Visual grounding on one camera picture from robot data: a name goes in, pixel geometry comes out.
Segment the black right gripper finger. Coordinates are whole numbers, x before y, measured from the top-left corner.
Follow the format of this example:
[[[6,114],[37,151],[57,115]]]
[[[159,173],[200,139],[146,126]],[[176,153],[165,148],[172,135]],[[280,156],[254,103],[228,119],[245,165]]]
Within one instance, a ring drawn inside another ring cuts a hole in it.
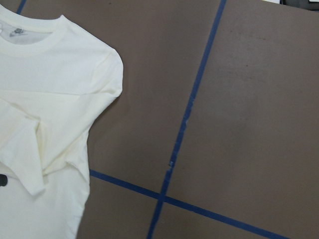
[[[7,185],[7,176],[1,174],[1,175],[0,175],[0,186],[1,186],[1,187],[4,187],[4,186],[6,186],[6,185]]]

